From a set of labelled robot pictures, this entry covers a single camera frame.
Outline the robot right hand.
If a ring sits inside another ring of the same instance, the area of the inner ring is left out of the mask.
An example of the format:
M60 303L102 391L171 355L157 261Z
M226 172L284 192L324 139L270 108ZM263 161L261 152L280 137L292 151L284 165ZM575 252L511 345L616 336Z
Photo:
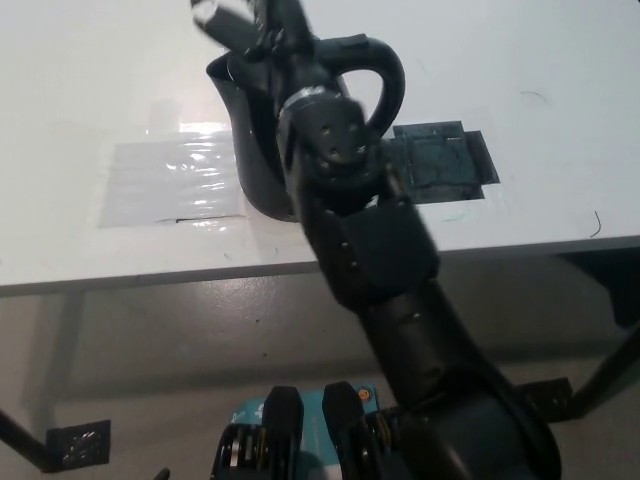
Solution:
M250 18L222 1L191 3L194 24L239 62L233 73L239 86L270 98L277 111L304 96L342 93L336 76L318 59L319 40L299 1L249 6Z

